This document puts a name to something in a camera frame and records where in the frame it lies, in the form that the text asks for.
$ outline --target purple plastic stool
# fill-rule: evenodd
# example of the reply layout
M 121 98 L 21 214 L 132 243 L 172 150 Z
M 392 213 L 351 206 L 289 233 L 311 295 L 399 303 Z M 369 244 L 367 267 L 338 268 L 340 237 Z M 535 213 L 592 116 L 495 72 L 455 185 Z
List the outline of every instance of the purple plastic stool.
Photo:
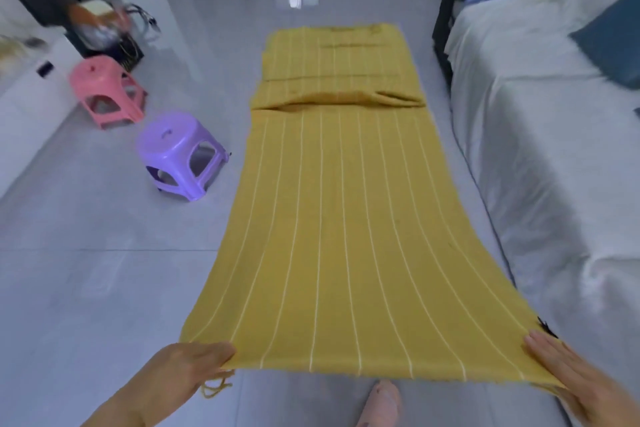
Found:
M 191 170 L 191 156 L 203 142 L 210 144 L 215 154 L 196 176 Z M 196 117 L 186 112 L 168 112 L 150 122 L 138 136 L 136 147 L 157 188 L 180 194 L 189 201 L 206 194 L 206 182 L 229 160 L 227 151 Z M 169 174 L 175 185 L 163 181 L 161 173 Z

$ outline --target person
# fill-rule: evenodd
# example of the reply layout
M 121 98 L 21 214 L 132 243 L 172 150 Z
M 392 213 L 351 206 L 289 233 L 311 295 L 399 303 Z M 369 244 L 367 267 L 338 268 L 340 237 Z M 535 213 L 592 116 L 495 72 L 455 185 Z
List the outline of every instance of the person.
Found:
M 566 389 L 558 389 L 584 427 L 638 427 L 640 407 L 619 383 L 590 365 L 566 344 L 539 331 L 525 338 L 525 349 Z M 231 343 L 171 344 L 158 351 L 83 427 L 153 427 L 174 413 L 208 380 L 229 378 L 221 368 L 235 354 Z M 394 427 L 401 410 L 392 382 L 377 383 L 357 427 Z

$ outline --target hand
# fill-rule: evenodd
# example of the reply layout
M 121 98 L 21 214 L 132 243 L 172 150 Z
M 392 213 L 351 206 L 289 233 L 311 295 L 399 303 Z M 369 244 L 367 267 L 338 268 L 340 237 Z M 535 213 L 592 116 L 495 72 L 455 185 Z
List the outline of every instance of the hand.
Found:
M 153 427 L 180 408 L 208 380 L 228 378 L 220 371 L 236 352 L 229 342 L 170 344 L 84 423 L 83 427 Z
M 640 407 L 622 386 L 566 344 L 539 331 L 524 338 L 527 350 L 565 389 L 556 393 L 585 427 L 638 427 Z

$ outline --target person's right hand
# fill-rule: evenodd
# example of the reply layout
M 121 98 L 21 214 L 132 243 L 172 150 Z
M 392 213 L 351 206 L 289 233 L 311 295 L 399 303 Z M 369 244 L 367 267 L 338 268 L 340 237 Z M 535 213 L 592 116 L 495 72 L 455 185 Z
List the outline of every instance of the person's right hand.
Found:
M 564 384 L 566 390 L 556 393 L 582 425 L 640 426 L 640 407 L 613 378 L 547 334 L 531 331 L 524 342 L 533 358 Z

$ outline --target person's left hand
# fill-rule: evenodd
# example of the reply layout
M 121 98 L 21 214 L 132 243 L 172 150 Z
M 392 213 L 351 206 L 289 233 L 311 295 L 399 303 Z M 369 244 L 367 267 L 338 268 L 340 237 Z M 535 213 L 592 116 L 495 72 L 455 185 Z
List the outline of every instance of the person's left hand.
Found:
M 153 427 L 178 410 L 204 382 L 233 375 L 233 371 L 221 371 L 220 367 L 235 353 L 230 342 L 165 346 L 96 410 L 85 426 Z M 116 418 L 127 421 L 123 423 Z

